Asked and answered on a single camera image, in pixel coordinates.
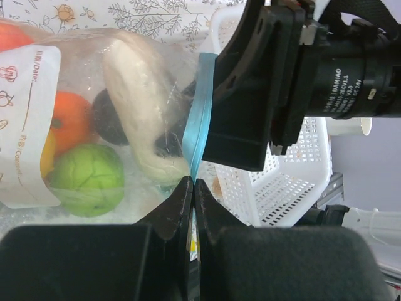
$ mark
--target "orange fruit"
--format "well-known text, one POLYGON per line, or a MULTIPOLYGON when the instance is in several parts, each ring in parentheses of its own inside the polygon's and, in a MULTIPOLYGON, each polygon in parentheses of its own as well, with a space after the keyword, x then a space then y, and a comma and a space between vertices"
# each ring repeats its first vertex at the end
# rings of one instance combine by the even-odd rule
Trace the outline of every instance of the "orange fruit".
POLYGON ((55 152, 56 137, 52 131, 49 131, 40 157, 40 174, 42 175, 42 179, 44 179, 54 168, 53 163, 55 160, 55 152))
POLYGON ((31 43, 33 43, 33 40, 18 26, 0 23, 0 52, 29 45, 31 43))
POLYGON ((56 156, 77 145, 96 141, 91 104, 78 94, 58 91, 51 130, 57 142, 56 156))

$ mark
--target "bag label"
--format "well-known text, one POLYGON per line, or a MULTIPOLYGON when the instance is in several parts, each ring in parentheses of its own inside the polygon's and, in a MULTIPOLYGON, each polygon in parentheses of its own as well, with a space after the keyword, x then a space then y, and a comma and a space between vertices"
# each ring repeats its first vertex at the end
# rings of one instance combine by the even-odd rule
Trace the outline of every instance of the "bag label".
POLYGON ((30 45, 0 53, 0 201, 7 207, 60 204, 40 173, 60 61, 54 46, 30 45))

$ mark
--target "white plastic basket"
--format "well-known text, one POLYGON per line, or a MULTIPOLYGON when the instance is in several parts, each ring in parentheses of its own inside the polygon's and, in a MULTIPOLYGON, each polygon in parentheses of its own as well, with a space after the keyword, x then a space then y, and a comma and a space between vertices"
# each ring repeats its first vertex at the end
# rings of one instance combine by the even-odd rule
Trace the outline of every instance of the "white plastic basket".
MULTIPOLYGON (((216 11, 201 51, 220 53, 234 33, 244 6, 216 11)), ((247 172, 204 163, 199 177, 212 187, 210 169, 219 179, 220 202, 253 226, 293 226, 327 187, 331 176, 330 146, 324 118, 304 119, 298 143, 286 156, 266 154, 262 172, 247 172)))

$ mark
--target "patterned background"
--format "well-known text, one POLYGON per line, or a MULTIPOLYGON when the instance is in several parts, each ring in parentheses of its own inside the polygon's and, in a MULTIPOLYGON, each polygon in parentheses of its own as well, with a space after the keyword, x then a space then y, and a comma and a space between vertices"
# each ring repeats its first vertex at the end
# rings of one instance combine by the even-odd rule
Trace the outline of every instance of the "patterned background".
POLYGON ((0 0, 0 16, 62 33, 114 27, 194 50, 213 12, 244 0, 0 0))

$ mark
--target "green ball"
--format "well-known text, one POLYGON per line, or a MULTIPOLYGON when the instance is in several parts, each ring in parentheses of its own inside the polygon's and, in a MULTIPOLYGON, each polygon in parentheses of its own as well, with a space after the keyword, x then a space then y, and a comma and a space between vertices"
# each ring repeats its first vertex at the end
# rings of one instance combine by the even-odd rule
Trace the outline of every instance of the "green ball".
POLYGON ((111 147, 80 145, 57 160, 49 184, 71 214, 99 216, 124 197, 123 163, 111 147))

